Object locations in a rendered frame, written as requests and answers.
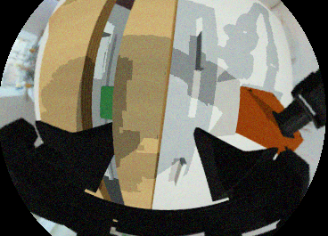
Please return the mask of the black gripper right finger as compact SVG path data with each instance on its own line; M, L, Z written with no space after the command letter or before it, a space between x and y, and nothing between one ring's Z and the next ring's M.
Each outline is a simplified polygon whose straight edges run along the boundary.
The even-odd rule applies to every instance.
M264 160L273 159L278 148L242 151L196 127L193 132L213 201L228 199L227 193Z

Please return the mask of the small green block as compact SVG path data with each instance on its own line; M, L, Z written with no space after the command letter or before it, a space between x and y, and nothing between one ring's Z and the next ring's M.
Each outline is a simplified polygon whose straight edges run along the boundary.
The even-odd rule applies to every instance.
M113 118L113 85L101 85L100 117Z

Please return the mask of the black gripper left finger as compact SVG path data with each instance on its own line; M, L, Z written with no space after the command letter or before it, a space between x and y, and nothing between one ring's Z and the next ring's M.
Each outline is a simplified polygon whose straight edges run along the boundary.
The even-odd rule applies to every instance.
M97 192L114 156L111 123L69 132L39 120L36 121L36 130L42 142L67 157L72 169L85 182L86 190Z

